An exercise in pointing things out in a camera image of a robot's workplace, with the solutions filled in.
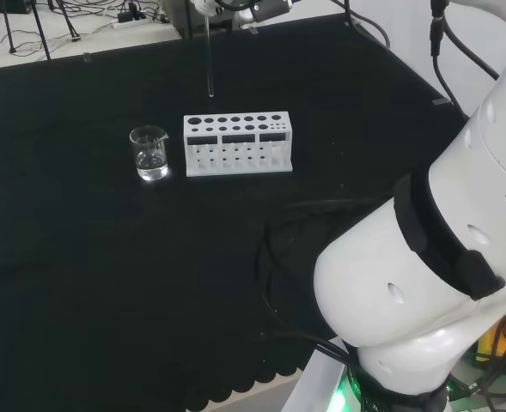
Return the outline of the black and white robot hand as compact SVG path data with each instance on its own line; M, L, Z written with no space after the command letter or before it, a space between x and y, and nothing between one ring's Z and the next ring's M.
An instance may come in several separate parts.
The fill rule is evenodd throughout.
M291 0L197 0L192 1L195 10L209 19L233 20L240 25L260 23L289 13Z

